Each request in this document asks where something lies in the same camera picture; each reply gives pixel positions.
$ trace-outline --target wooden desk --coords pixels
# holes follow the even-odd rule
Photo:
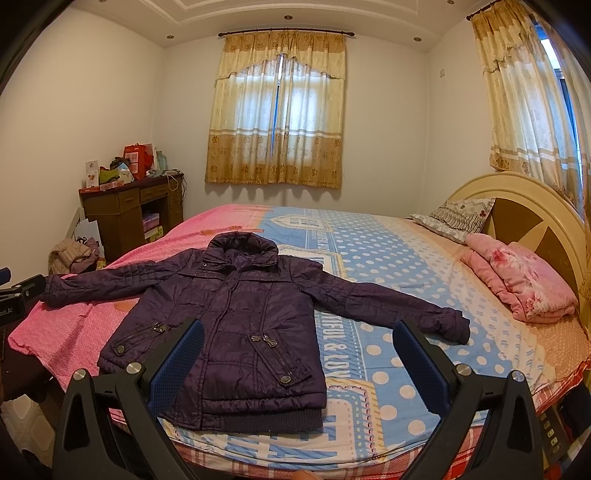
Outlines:
[[[136,180],[105,192],[80,194],[89,221],[99,223],[107,262],[146,243],[142,215],[160,214],[166,235],[183,221],[183,175]]]

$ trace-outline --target white wall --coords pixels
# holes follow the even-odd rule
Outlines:
[[[440,70],[445,77],[440,77]],[[472,25],[462,20],[428,53],[429,125],[421,213],[468,180],[493,172],[486,82]]]
[[[47,272],[79,206],[84,163],[150,141],[164,50],[69,8],[37,39],[0,96],[0,267]]]
[[[154,140],[188,182],[185,217],[224,203],[265,203],[389,216],[417,210],[426,154],[427,59],[370,37],[347,39],[343,186],[204,182],[217,67],[224,40],[166,50]]]

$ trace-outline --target blue gripper pad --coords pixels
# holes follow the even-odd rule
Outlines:
[[[194,322],[154,375],[150,384],[148,408],[155,417],[173,405],[203,348],[204,339],[203,324]]]
[[[443,417],[451,407],[449,384],[445,377],[404,322],[394,322],[392,343],[427,410]],[[427,344],[427,348],[436,348],[445,355],[439,347]]]

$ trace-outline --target red gift bag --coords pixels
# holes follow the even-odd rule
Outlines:
[[[129,169],[136,180],[143,179],[154,163],[154,156],[148,152],[146,145],[128,145],[123,151],[123,157],[129,160]]]

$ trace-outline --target jacket sleeve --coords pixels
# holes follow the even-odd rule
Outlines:
[[[290,272],[303,293],[336,315],[388,328],[406,318],[415,321],[423,333],[438,333],[450,342],[466,344],[470,339],[470,321],[458,310],[441,308],[375,283],[352,283],[325,272],[310,260],[294,257]]]
[[[160,262],[142,262],[61,278],[50,275],[40,300],[50,307],[93,300],[117,300],[142,293],[180,271],[200,251],[184,250]]]

